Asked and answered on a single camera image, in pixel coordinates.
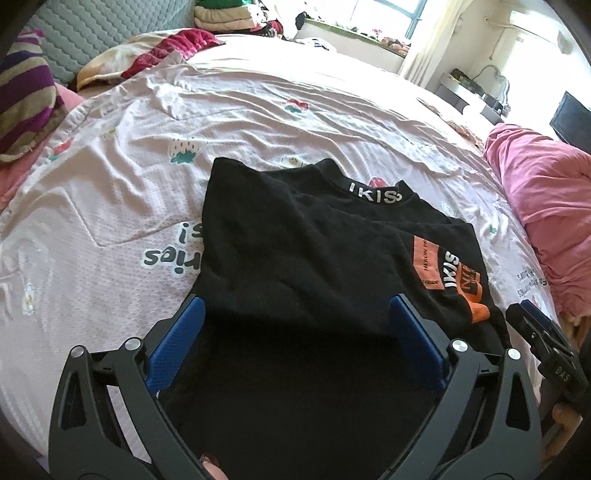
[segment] window sill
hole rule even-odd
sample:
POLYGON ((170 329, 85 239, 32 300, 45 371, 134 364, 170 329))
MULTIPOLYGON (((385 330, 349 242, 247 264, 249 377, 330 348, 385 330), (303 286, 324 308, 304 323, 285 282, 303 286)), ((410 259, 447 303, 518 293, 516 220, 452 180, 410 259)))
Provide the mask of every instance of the window sill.
POLYGON ((391 48, 388 48, 388 47, 382 45, 379 41, 374 40, 373 38, 367 37, 365 35, 362 35, 361 33, 353 32, 351 30, 347 30, 346 28, 338 27, 336 25, 330 25, 330 24, 325 23, 321 20, 314 20, 312 18, 306 18, 306 23, 309 23, 309 24, 314 25, 316 27, 322 28, 323 30, 328 30, 329 32, 335 33, 337 35, 341 35, 343 37, 354 38, 356 40, 361 40, 362 42, 368 43, 370 45, 376 45, 380 48, 383 48, 384 50, 389 51, 390 53, 392 53, 393 55, 396 55, 397 57, 400 57, 402 59, 405 58, 404 56, 395 52, 391 48))

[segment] desk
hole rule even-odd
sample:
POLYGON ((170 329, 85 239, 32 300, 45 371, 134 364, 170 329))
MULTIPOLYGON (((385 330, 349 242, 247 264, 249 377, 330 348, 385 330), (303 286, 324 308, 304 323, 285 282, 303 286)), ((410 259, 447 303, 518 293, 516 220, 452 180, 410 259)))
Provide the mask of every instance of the desk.
POLYGON ((455 107, 459 112, 463 112, 466 106, 472 105, 493 125, 500 124, 503 121, 502 117, 489 107, 482 98, 463 87, 449 73, 444 73, 441 76, 439 84, 435 94, 455 107))

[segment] computer screen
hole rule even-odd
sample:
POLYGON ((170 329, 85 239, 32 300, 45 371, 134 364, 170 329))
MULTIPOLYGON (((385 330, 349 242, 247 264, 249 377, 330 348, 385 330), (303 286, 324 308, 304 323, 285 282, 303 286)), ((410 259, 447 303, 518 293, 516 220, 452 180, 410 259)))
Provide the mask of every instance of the computer screen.
POLYGON ((563 142, 591 154, 591 111, 569 92, 565 92, 550 126, 563 142))

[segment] white bedsheet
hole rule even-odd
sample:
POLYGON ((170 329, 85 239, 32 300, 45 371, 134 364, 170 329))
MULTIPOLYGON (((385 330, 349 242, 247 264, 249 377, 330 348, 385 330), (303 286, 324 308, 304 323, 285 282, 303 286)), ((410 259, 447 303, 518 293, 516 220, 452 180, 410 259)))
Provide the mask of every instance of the white bedsheet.
POLYGON ((529 298, 555 317, 500 184, 417 102, 427 92, 348 57, 258 37, 192 63, 170 56, 82 103, 0 215, 0 408, 40 453, 70 348, 143 336, 193 284, 218 156, 261 170, 332 157, 364 183, 404 179, 474 225, 501 309, 529 298))

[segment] window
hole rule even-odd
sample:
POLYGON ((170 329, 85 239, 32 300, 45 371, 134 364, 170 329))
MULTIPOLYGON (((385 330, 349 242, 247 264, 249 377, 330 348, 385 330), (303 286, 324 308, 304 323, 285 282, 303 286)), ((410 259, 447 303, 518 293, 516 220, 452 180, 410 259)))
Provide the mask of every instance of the window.
POLYGON ((423 13, 426 0, 358 0, 351 25, 361 30, 381 30, 391 37, 410 39, 423 13))
POLYGON ((368 34, 381 30, 389 37, 410 39, 426 3, 427 0, 316 0, 316 7, 325 21, 356 27, 368 34))

